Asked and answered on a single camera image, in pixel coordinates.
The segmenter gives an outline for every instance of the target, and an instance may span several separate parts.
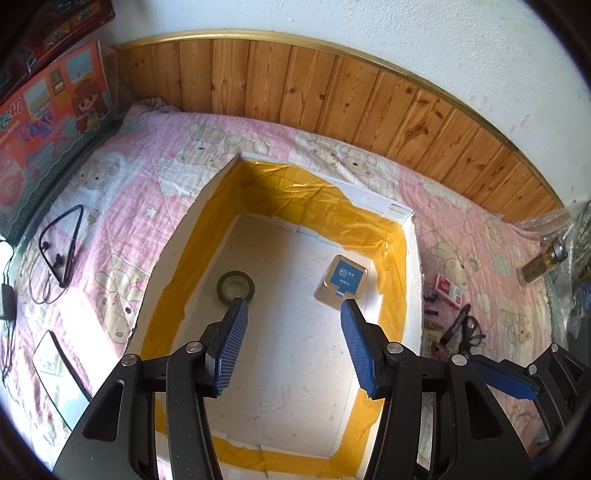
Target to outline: earbud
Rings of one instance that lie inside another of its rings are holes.
[[[61,268],[64,266],[64,257],[62,257],[60,254],[56,255],[56,261],[53,264],[53,268]]]

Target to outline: mirror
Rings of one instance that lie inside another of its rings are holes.
[[[33,354],[39,379],[70,430],[90,403],[90,395],[65,359],[55,336],[46,332]]]

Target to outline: gold trim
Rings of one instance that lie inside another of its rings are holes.
[[[503,145],[505,145],[515,155],[517,155],[519,160],[523,162],[525,166],[527,166],[531,170],[533,175],[540,181],[544,188],[548,190],[548,192],[550,192],[550,194],[558,203],[558,205],[561,207],[564,206],[564,203],[562,202],[562,200],[560,200],[558,194],[550,186],[548,181],[544,178],[544,176],[540,173],[536,166],[531,162],[531,160],[527,158],[524,155],[524,153],[521,150],[519,150],[519,148],[517,148],[517,146],[511,140],[509,140],[497,127],[490,123],[481,114],[476,112],[474,109],[462,102],[460,99],[454,97],[450,93],[443,90],[441,87],[438,87],[434,83],[429,82],[429,80],[424,79],[416,73],[413,73],[410,70],[407,70],[388,60],[380,59],[379,57],[376,57],[372,54],[365,53],[361,50],[346,47],[344,45],[339,45],[338,43],[334,43],[331,41],[320,40],[318,38],[304,37],[302,35],[294,35],[291,33],[273,32],[266,30],[243,30],[233,28],[216,30],[190,30],[166,35],[156,35],[154,37],[145,37],[139,40],[133,40],[122,45],[117,45],[114,48],[120,50],[129,50],[131,48],[146,47],[158,43],[216,38],[234,38],[236,40],[268,41],[284,43],[288,45],[295,45],[296,47],[313,48],[315,50],[325,51],[335,55],[340,55],[342,57],[361,60],[377,68],[385,70],[386,72],[396,74],[399,77],[409,80],[415,83],[417,86],[421,87],[422,89],[439,96],[440,98],[442,98],[443,100],[457,108],[459,111],[468,115],[479,125],[486,128],[491,134],[493,134],[497,139],[499,139],[500,142],[503,143]]]

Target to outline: blue gripper pad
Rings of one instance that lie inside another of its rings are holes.
[[[525,375],[513,375],[503,368],[503,362],[497,364],[482,355],[472,355],[470,363],[476,368],[487,385],[513,398],[535,400],[540,393],[539,387],[535,387],[533,382],[529,381]]]
[[[224,388],[230,384],[247,326],[248,303],[241,299],[232,300],[230,308],[228,308],[228,312],[224,316],[222,324],[208,349],[209,354],[215,355],[215,371],[212,385],[215,395],[221,395]]]
[[[365,322],[357,303],[352,299],[345,300],[341,304],[340,326],[355,367],[359,386],[367,392],[368,397],[374,400],[383,398],[384,389],[380,387],[384,385],[385,380],[381,378],[384,368],[381,348]]]

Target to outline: yellow tape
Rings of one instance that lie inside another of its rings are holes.
[[[312,229],[346,250],[374,262],[383,295],[378,324],[400,341],[406,315],[406,241],[402,227],[354,206],[328,181],[294,165],[239,161],[205,204],[170,284],[163,290],[142,346],[142,358],[168,355],[184,318],[184,307],[233,219],[245,213],[279,217]],[[166,434],[165,413],[156,403],[156,429]],[[369,429],[381,401],[359,390],[337,452],[329,459],[236,447],[214,437],[221,462],[257,471],[319,478],[354,476],[363,459]]]

